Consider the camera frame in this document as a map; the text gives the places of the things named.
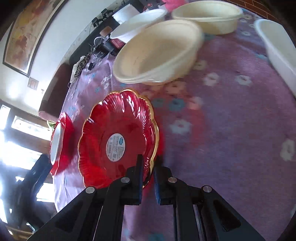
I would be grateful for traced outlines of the black red-label jar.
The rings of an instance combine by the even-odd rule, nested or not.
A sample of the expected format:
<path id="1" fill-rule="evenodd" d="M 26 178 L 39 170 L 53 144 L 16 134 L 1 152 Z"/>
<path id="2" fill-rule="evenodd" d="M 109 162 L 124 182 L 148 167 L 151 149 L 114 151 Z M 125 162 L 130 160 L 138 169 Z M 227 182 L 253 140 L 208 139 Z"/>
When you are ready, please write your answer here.
<path id="1" fill-rule="evenodd" d="M 112 56 L 117 56 L 125 44 L 118 39 L 107 39 L 103 45 Z"/>

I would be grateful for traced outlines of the beige bowl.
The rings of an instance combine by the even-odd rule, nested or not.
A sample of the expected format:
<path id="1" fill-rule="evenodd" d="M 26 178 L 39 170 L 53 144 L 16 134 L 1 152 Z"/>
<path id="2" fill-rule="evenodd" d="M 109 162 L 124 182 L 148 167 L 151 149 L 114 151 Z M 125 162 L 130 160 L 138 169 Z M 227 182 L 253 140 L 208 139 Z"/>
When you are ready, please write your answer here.
<path id="1" fill-rule="evenodd" d="M 226 35 L 234 32 L 243 10 L 224 1 L 195 1 L 172 11 L 174 19 L 193 21 L 204 33 Z"/>
<path id="2" fill-rule="evenodd" d="M 118 53 L 113 75 L 126 84 L 162 85 L 189 73 L 204 42 L 192 21 L 168 20 L 146 28 Z"/>

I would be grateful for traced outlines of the purple floral tablecloth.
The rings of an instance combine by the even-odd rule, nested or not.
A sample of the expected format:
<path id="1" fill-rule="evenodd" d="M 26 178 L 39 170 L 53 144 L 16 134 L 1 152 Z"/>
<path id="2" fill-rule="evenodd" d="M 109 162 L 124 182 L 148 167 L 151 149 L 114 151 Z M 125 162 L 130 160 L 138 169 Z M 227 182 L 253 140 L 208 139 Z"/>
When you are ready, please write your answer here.
<path id="1" fill-rule="evenodd" d="M 53 178 L 59 212 L 83 189 L 77 144 L 93 106 L 112 91 L 147 96 L 163 138 L 163 163 L 188 185 L 213 187 L 265 240 L 277 240 L 295 212 L 295 98 L 269 64 L 243 10 L 229 35 L 205 35 L 184 78 L 161 86 L 126 85 L 112 75 L 114 57 L 83 70 L 62 112 L 75 127 L 74 155 Z M 125 206 L 121 240 L 174 240 L 172 206 L 156 202 L 154 185 L 140 206 Z"/>

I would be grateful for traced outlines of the red gold-rimmed plate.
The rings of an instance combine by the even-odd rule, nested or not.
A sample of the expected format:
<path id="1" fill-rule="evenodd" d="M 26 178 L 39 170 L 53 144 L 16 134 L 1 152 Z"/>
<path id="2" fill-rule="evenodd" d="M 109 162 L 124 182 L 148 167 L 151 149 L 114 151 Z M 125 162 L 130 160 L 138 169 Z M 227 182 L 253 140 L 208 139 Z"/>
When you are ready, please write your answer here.
<path id="1" fill-rule="evenodd" d="M 159 127 L 150 101 L 131 89 L 113 91 L 93 106 L 78 142 L 78 169 L 85 187 L 107 187 L 143 157 L 143 185 L 151 178 Z"/>

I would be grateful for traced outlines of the pink knit-sleeved thermos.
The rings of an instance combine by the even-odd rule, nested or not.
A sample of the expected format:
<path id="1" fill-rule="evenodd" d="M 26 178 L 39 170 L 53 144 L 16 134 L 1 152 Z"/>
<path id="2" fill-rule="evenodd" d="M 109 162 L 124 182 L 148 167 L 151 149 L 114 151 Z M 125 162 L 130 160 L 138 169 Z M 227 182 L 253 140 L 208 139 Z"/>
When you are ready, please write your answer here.
<path id="1" fill-rule="evenodd" d="M 186 4 L 188 1 L 187 0 L 162 0 L 162 2 L 164 3 L 165 8 L 171 12 L 174 9 L 177 9 L 178 7 Z"/>

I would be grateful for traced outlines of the white bowl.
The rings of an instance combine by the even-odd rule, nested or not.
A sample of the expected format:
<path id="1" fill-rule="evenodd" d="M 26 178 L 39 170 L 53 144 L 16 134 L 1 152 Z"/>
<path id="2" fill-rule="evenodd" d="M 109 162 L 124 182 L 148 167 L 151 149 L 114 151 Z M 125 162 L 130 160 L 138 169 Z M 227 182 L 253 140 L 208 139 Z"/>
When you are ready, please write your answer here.
<path id="1" fill-rule="evenodd" d="M 295 94 L 295 46 L 288 33 L 281 24 L 267 19 L 256 20 L 254 28 L 264 42 L 269 61 Z"/>
<path id="2" fill-rule="evenodd" d="M 167 13 L 166 9 L 153 9 L 133 16 L 119 25 L 110 34 L 110 38 L 119 39 L 126 44 L 145 28 L 164 21 Z"/>
<path id="3" fill-rule="evenodd" d="M 58 123 L 52 137 L 51 149 L 50 149 L 50 160 L 51 164 L 54 165 L 60 156 L 62 148 L 64 129 L 62 123 Z"/>

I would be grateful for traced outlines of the framed wall painting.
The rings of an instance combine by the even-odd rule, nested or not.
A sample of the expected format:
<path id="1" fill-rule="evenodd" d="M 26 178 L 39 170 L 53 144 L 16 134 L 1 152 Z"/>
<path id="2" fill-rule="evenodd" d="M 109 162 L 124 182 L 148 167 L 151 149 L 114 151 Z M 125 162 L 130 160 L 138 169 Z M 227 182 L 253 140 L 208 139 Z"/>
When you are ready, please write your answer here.
<path id="1" fill-rule="evenodd" d="M 17 16 L 4 49 L 3 64 L 30 76 L 40 42 L 49 25 L 67 1 L 31 1 Z"/>

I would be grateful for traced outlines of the white plastic jar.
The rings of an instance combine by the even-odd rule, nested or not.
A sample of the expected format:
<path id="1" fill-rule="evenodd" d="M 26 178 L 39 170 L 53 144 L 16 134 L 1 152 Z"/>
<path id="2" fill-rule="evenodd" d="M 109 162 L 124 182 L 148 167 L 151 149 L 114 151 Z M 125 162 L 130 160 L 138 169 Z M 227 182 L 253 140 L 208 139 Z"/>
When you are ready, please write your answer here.
<path id="1" fill-rule="evenodd" d="M 127 4 L 119 11 L 114 13 L 112 17 L 116 20 L 119 24 L 124 23 L 125 21 L 129 20 L 133 16 L 140 14 L 140 12 L 131 4 Z"/>

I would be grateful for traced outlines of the black leather sofa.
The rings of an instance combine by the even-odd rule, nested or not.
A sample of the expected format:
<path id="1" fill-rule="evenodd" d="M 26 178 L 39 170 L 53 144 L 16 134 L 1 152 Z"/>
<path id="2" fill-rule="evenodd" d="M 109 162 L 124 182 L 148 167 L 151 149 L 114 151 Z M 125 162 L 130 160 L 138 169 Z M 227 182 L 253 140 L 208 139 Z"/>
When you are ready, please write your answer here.
<path id="1" fill-rule="evenodd" d="M 93 46 L 94 39 L 101 36 L 100 32 L 105 27 L 111 27 L 114 30 L 119 25 L 113 15 L 126 6 L 132 6 L 139 13 L 143 12 L 144 9 L 144 5 L 140 1 L 114 1 L 110 6 L 100 10 L 99 14 L 91 20 L 71 44 L 62 63 L 66 62 L 73 65 L 82 55 L 87 55 Z"/>

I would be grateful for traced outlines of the leopard print cloth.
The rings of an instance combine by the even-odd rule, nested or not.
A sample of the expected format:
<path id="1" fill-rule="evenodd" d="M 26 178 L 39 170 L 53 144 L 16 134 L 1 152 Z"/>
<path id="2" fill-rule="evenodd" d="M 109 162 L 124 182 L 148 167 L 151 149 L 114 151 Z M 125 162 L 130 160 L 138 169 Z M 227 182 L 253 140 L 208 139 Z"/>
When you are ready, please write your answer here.
<path id="1" fill-rule="evenodd" d="M 82 70 L 85 68 L 85 65 L 88 63 L 89 58 L 90 58 L 90 54 L 83 55 L 80 57 L 80 60 L 73 65 L 72 74 L 70 78 L 71 83 L 75 82 L 79 78 Z"/>

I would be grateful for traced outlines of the brown cork-lid jar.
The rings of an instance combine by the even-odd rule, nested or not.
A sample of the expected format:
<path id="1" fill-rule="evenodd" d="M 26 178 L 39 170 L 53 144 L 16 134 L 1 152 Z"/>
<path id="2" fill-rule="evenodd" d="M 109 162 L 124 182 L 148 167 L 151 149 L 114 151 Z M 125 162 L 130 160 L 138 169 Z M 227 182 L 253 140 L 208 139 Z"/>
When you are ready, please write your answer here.
<path id="1" fill-rule="evenodd" d="M 103 28 L 101 31 L 100 31 L 100 35 L 102 37 L 107 37 L 110 33 L 112 32 L 112 28 L 109 27 L 109 26 L 106 26 L 105 28 Z"/>

